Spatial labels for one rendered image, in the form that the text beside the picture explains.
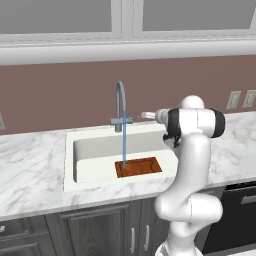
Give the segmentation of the grey curved sink faucet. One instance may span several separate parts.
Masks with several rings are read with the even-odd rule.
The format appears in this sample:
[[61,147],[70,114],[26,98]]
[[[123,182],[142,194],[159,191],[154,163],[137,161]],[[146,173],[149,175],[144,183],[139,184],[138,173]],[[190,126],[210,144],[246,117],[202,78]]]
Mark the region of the grey curved sink faucet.
[[110,125],[115,127],[115,131],[120,133],[125,123],[132,124],[133,117],[127,116],[126,113],[126,94],[124,85],[119,81],[116,85],[116,117],[110,119]]

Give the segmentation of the blue water stream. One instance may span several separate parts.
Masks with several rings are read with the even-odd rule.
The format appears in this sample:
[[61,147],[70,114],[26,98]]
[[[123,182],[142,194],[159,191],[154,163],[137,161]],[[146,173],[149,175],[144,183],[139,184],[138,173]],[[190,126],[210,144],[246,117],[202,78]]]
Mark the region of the blue water stream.
[[123,112],[123,169],[126,169],[126,110]]

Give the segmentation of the brown wooden cutting board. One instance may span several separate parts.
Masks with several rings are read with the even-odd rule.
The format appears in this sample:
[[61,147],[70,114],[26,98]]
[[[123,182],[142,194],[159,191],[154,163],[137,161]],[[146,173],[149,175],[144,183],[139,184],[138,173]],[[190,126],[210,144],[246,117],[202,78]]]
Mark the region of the brown wooden cutting board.
[[123,167],[122,161],[117,161],[115,163],[115,168],[118,178],[162,172],[162,169],[155,157],[127,160],[126,167]]

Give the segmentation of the white sink basin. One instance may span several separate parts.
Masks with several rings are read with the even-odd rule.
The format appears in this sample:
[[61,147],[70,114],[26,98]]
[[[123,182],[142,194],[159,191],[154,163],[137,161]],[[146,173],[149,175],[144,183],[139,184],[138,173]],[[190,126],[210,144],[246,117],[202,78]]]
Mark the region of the white sink basin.
[[165,132],[165,127],[157,123],[126,127],[126,161],[155,157],[161,172],[124,178],[117,176],[115,168],[115,163],[123,160],[121,133],[113,127],[69,132],[64,191],[174,177],[178,160],[163,142]]

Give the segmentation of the narrow dark grey cupboard door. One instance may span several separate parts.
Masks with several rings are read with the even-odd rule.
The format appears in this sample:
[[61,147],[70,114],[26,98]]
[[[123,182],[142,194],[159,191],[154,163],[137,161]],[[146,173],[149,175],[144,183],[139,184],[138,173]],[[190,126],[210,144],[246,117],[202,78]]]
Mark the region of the narrow dark grey cupboard door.
[[[144,251],[146,224],[150,226],[148,250]],[[141,203],[141,220],[138,256],[155,256],[158,247],[165,241],[169,222],[161,220],[155,212],[155,199],[143,199]]]

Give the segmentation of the wide dark grey cupboard door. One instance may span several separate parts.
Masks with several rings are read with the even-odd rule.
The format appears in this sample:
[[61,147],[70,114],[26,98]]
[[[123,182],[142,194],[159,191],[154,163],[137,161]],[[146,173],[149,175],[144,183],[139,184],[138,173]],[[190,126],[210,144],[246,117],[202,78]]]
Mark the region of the wide dark grey cupboard door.
[[[140,210],[136,202],[61,213],[68,256],[136,256]],[[131,254],[131,228],[135,250]]]

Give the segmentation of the black dishwasher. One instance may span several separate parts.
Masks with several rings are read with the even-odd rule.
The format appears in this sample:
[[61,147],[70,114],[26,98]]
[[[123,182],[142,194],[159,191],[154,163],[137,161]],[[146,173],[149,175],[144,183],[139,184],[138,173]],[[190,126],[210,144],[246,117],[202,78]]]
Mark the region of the black dishwasher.
[[203,253],[215,253],[256,244],[256,202],[241,204],[256,195],[256,181],[228,185],[222,195],[223,216],[211,225]]

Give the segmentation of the dark grey drawer front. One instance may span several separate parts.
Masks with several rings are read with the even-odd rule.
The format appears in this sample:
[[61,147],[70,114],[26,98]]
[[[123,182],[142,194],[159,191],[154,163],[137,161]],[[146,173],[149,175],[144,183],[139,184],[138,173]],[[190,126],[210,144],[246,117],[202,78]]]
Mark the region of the dark grey drawer front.
[[0,233],[0,238],[33,234],[34,229],[28,218],[19,218],[0,221],[0,226],[5,226],[5,231]]
[[0,240],[0,256],[56,256],[48,233]]

